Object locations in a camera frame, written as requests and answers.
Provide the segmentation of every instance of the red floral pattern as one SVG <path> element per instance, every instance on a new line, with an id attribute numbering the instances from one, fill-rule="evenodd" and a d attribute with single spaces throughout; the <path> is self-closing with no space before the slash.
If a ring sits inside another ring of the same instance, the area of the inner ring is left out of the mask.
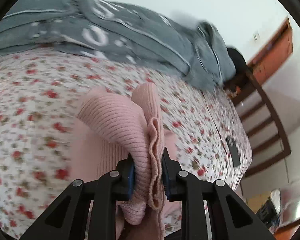
<path id="1" fill-rule="evenodd" d="M 252 154 L 223 91 L 202 94 L 145 67 L 35 49 L 0 57 L 0 225 L 7 234 L 20 238 L 69 185 L 73 117 L 82 95 L 100 85 L 130 97 L 144 82 L 158 87 L 164 127 L 179 138 L 182 168 L 237 187 Z M 225 147 L 232 133 L 240 154 L 237 168 Z M 180 221 L 180 210 L 166 217 L 167 234 L 178 230 Z"/>

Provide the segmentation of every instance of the pink knit fabric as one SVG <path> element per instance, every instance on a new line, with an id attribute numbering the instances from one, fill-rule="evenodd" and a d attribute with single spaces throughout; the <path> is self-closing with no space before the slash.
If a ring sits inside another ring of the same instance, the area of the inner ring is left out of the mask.
<path id="1" fill-rule="evenodd" d="M 156 85 L 139 85 L 131 99 L 97 87 L 84 97 L 77 118 L 71 177 L 98 179 L 130 153 L 135 163 L 134 193 L 131 201 L 119 203 L 125 220 L 134 225 L 129 229 L 129 239 L 144 236 L 147 231 L 151 239 L 162 239 L 161 157 L 165 141 Z M 173 148 L 174 136 L 167 135 L 166 143 Z M 122 228 L 122 220 L 117 217 L 117 238 Z"/>

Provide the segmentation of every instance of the chair backrest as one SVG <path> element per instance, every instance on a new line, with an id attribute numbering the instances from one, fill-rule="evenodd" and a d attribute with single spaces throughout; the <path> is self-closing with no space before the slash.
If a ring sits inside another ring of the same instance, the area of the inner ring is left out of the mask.
<path id="1" fill-rule="evenodd" d="M 269 100 L 267 94 L 264 92 L 261 85 L 258 83 L 258 81 L 255 79 L 253 74 L 250 70 L 247 70 L 245 72 L 246 77 L 248 78 L 248 83 L 245 85 L 245 87 L 241 90 L 241 93 L 238 94 L 235 98 L 232 99 L 232 102 L 234 106 L 237 106 L 245 100 L 248 96 L 250 96 L 254 91 L 257 91 L 261 97 L 261 101 L 252 108 L 250 108 L 248 111 L 246 111 L 241 117 L 241 121 L 244 121 L 251 115 L 253 115 L 255 112 L 257 112 L 260 108 L 263 106 L 266 106 L 270 112 L 270 116 L 263 120 L 261 123 L 259 123 L 257 126 L 252 128 L 247 132 L 248 137 L 252 137 L 256 133 L 261 132 L 264 128 L 266 128 L 271 123 L 274 123 L 277 127 L 278 133 L 274 136 L 271 136 L 269 139 L 264 141 L 262 144 L 258 145 L 254 149 L 252 149 L 253 156 L 260 154 L 270 146 L 272 146 L 277 141 L 281 140 L 283 144 L 283 150 L 281 152 L 278 152 L 275 156 L 267 159 L 266 161 L 248 169 L 245 173 L 245 177 L 249 177 L 253 174 L 256 174 L 260 171 L 263 171 L 273 164 L 277 163 L 278 161 L 284 159 L 285 157 L 289 156 L 291 154 L 291 148 L 288 141 L 287 134 L 283 128 L 283 125 L 280 121 L 280 118 L 274 109 L 274 106 L 272 105 L 271 101 Z"/>

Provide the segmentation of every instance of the black object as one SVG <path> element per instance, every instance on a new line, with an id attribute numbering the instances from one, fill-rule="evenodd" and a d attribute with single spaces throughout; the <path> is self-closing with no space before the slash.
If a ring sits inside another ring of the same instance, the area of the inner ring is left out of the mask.
<path id="1" fill-rule="evenodd" d="M 223 181 L 199 180 L 182 171 L 178 162 L 170 160 L 167 149 L 162 157 L 162 180 L 169 201 L 182 201 L 181 231 L 166 240 L 207 240 L 203 200 L 207 201 L 214 240 L 274 240 L 262 221 Z M 134 186 L 134 164 L 131 156 L 117 164 L 116 171 L 99 180 L 73 181 L 20 240 L 83 240 L 91 200 L 89 240 L 115 239 L 115 201 L 129 200 Z"/>
<path id="2" fill-rule="evenodd" d="M 240 162 L 240 157 L 239 157 L 239 153 L 238 153 L 238 149 L 237 149 L 235 140 L 231 136 L 227 136 L 226 141 L 227 141 L 227 145 L 229 147 L 229 151 L 231 154 L 233 166 L 234 167 L 240 166 L 241 162 Z"/>
<path id="3" fill-rule="evenodd" d="M 249 69 L 244 57 L 237 49 L 227 47 L 227 52 L 234 63 L 236 73 L 245 73 Z"/>
<path id="4" fill-rule="evenodd" d="M 270 198 L 257 211 L 256 215 L 267 228 L 272 226 L 273 221 L 278 220 L 278 214 Z"/>

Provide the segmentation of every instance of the clothing tag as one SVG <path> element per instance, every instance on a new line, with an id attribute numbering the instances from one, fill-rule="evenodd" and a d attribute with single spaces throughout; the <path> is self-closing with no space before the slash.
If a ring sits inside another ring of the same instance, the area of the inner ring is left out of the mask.
<path id="1" fill-rule="evenodd" d="M 237 145 L 235 144 L 234 139 L 231 136 L 227 136 L 227 145 L 229 147 L 229 151 L 232 158 L 232 163 L 234 167 L 240 166 L 240 157 L 237 149 Z"/>

